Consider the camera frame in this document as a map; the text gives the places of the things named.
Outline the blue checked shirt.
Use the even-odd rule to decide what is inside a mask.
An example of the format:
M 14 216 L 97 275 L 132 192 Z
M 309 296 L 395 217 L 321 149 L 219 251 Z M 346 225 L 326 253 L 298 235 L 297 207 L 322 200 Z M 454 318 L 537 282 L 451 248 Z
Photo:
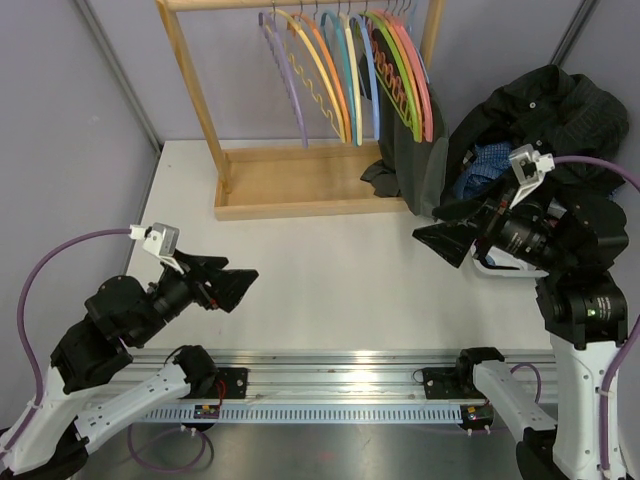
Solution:
M 478 196 L 494 180 L 511 168 L 509 156 L 514 149 L 509 141 L 492 144 L 476 144 L 464 171 L 453 185 L 456 199 L 465 200 Z

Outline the black shirt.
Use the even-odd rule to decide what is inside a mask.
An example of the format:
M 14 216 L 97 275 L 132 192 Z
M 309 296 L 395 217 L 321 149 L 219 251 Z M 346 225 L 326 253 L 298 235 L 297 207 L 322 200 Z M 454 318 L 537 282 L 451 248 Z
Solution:
M 473 198 L 490 198 L 496 205 L 504 194 L 512 200 L 517 189 L 515 175 L 509 172 Z M 481 229 L 488 216 L 462 222 Z M 511 209 L 511 217 L 492 248 L 545 271 L 595 268 L 612 264 L 626 249 L 629 240 L 625 227 L 624 211 L 612 200 L 545 179 Z

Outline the grey pinstriped shirt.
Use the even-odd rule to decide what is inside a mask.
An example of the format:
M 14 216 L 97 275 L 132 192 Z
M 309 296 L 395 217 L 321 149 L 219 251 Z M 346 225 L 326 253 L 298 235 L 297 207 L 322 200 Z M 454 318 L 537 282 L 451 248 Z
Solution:
M 456 199 L 453 185 L 476 144 L 509 141 L 513 150 L 531 144 L 555 157 L 612 161 L 629 130 L 624 104 L 587 76 L 537 68 L 494 90 L 451 134 L 441 199 Z

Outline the purple hanger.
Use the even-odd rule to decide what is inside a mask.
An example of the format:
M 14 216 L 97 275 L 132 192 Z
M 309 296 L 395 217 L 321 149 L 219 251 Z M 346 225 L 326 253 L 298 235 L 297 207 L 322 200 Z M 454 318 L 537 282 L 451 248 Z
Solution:
M 306 125 L 300 107 L 291 65 L 289 64 L 287 54 L 284 49 L 284 43 L 277 29 L 276 23 L 269 13 L 267 13 L 266 11 L 260 11 L 258 13 L 258 25 L 262 29 L 263 36 L 267 41 L 271 54 L 273 56 L 274 63 L 276 64 L 280 72 L 281 79 L 286 89 L 287 97 L 294 113 L 302 147 L 307 148 L 309 146 L 309 143 Z

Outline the yellow hanger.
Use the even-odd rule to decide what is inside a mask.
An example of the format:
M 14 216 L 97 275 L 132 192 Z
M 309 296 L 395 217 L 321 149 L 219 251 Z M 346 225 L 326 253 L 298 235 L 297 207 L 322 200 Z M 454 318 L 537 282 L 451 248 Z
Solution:
M 290 13 L 271 2 L 271 15 L 282 23 L 281 40 L 291 72 L 309 94 L 342 143 L 352 139 L 348 131 L 346 98 L 329 48 L 318 22 L 303 9 Z

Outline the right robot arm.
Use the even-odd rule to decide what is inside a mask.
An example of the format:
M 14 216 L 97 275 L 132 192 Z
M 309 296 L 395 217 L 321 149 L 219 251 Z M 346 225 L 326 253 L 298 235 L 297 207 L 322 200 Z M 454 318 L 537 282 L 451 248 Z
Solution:
M 414 237 L 453 266 L 468 253 L 508 253 L 542 271 L 536 303 L 556 362 L 558 414 L 548 416 L 493 347 L 468 348 L 424 385 L 485 399 L 516 443 L 526 479 L 625 479 L 617 415 L 617 371 L 637 332 L 611 267 L 626 249 L 623 210 L 589 194 L 484 196 L 437 209 Z

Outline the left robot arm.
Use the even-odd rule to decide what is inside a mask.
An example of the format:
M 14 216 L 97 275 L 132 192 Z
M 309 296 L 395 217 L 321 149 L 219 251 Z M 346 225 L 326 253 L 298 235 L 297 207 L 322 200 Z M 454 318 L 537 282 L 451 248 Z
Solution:
M 89 456 L 162 404 L 203 398 L 218 368 L 201 345 L 186 345 L 159 371 L 98 406 L 89 401 L 130 365 L 145 344 L 191 305 L 233 311 L 259 274 L 228 259 L 176 254 L 147 287 L 132 276 L 106 280 L 85 302 L 87 313 L 54 348 L 41 392 L 1 436 L 4 479 L 67 479 Z

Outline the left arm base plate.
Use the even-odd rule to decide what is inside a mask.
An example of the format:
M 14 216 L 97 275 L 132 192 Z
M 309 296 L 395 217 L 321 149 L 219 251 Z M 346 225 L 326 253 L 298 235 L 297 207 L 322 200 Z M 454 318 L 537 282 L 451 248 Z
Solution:
M 223 394 L 224 400 L 243 400 L 246 398 L 249 370 L 241 367 L 222 367 L 214 383 L 206 392 L 190 393 L 185 399 L 218 400 Z

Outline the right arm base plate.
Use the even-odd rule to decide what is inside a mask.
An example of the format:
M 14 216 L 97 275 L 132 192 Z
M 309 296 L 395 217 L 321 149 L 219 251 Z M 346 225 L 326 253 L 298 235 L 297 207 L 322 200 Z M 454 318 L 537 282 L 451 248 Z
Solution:
M 427 367 L 420 370 L 422 385 L 428 400 L 485 400 L 474 386 L 468 372 L 457 367 Z

